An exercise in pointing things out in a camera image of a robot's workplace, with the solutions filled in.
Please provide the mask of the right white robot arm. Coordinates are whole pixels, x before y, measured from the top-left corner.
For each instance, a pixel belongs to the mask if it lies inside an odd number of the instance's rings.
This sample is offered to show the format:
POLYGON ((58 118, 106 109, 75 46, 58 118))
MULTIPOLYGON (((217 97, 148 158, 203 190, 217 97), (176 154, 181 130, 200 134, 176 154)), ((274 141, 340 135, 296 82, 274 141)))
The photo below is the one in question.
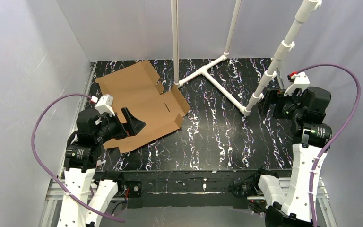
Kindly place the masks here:
POLYGON ((275 174, 261 174, 257 187, 263 193, 267 208, 267 227, 316 227, 316 196, 320 170, 326 154, 322 152, 332 137, 331 127, 324 124, 325 110, 331 93, 308 87, 302 95, 286 90, 268 89, 260 110, 275 106, 273 117, 291 122, 293 165, 290 184, 284 193, 275 174))

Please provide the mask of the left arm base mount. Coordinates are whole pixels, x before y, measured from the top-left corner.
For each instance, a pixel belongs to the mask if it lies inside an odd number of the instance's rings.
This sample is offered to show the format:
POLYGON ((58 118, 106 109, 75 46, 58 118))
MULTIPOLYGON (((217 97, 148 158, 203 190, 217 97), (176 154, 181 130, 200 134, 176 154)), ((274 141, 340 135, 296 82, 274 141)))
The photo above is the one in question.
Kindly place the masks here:
POLYGON ((117 183, 116 193, 112 196, 112 200, 120 199, 127 201, 129 198, 139 198, 142 195, 142 182, 127 178, 124 172, 119 171, 98 171, 93 177, 93 182, 99 188, 99 183, 102 180, 108 180, 110 183, 117 183))

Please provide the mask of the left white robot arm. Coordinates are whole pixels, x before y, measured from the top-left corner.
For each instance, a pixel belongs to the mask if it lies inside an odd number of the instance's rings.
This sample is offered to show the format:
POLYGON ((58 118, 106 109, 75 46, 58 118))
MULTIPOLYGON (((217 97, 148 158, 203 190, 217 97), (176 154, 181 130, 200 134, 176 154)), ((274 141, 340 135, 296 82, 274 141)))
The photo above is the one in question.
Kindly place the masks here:
POLYGON ((64 162, 65 186, 68 191, 63 196, 58 221, 59 227, 97 227, 102 216, 76 202, 83 203, 105 213, 111 199, 124 185, 121 174, 109 174, 99 180, 96 193, 89 199, 91 183, 95 175, 98 158, 103 153, 103 144, 111 139, 124 139, 137 135, 145 123, 126 108, 121 109, 126 122, 121 123, 117 115, 96 109, 79 112, 77 130, 68 139, 64 162))

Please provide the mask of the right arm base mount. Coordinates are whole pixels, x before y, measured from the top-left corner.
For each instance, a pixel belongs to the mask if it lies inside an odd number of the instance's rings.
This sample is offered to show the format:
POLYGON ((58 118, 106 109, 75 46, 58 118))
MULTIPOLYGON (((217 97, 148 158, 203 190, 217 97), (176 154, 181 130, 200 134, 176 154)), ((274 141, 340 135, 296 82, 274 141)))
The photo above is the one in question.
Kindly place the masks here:
POLYGON ((280 185, 279 175, 264 168, 240 180, 232 181, 228 191, 235 197, 262 197, 261 201, 249 200, 249 209, 257 214, 282 215, 285 195, 280 185))

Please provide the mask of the brown cardboard box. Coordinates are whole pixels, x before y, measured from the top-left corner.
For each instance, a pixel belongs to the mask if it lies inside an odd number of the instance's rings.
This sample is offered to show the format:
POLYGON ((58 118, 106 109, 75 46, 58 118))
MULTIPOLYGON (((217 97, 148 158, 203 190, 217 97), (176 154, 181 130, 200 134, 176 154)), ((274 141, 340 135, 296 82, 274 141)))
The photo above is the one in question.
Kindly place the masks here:
POLYGON ((112 109, 118 113, 121 123, 126 107, 145 127, 136 135, 104 143, 105 149, 118 148, 121 153, 132 152, 162 136, 181 128, 190 105, 173 85, 165 92, 159 82, 159 74, 149 61, 142 61, 95 80, 102 94, 113 97, 112 109))

